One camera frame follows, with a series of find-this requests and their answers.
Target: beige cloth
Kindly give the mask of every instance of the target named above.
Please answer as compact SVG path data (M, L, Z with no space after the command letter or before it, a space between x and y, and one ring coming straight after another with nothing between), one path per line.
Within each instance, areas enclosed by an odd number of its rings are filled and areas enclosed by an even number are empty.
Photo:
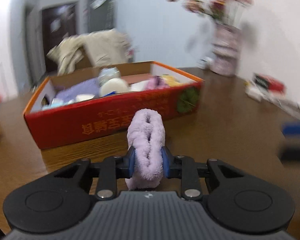
M115 29L75 35L65 38L52 48L47 57L58 64L58 75L71 73L75 63L82 59L79 47L84 46L93 66L105 66L128 62L130 44L127 35Z

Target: cardboard box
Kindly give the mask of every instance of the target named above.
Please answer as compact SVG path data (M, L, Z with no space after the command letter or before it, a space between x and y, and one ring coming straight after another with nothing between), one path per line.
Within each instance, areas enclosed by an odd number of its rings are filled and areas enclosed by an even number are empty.
M202 79L159 62L113 66L130 82L133 79L135 82L145 80L150 74L170 74L183 85L117 94L42 111L44 99L51 102L61 87L69 88L97 77L101 68L85 68L63 76L47 77L23 112L30 133L40 149L82 142L126 129L135 112L143 108L158 111L163 120L197 110Z

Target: rolled towel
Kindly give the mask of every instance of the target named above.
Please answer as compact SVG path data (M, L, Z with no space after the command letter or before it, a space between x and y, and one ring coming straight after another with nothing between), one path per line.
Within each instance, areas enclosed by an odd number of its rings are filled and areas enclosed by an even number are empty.
M129 147L136 149L134 173L126 179L128 189L157 187L163 176L161 147L165 143L161 115L150 109L137 111L127 139Z

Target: green leaf graphic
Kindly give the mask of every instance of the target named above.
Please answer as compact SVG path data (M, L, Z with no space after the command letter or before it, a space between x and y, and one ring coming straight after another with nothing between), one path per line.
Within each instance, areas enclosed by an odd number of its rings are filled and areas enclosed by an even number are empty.
M190 87L182 91L177 102L177 111L179 113L191 112L199 101L199 92L195 87Z

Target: wooden table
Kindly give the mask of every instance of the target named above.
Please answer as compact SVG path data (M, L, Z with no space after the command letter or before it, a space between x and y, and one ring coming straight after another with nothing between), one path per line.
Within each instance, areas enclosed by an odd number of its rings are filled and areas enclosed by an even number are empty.
M270 103L248 98L239 78L186 70L204 78L206 85L197 114L164 122L172 154L189 155L197 162L218 158L286 189L296 203L289 232L300 239L300 165L283 167L276 156L284 140L281 125L292 118ZM2 203L12 190L76 159L95 162L127 151L126 132L121 132L41 152L21 115L29 98L26 95L0 105L0 227L6 233L10 229ZM123 180L118 187L126 189ZM164 179L158 190L179 187L180 181Z

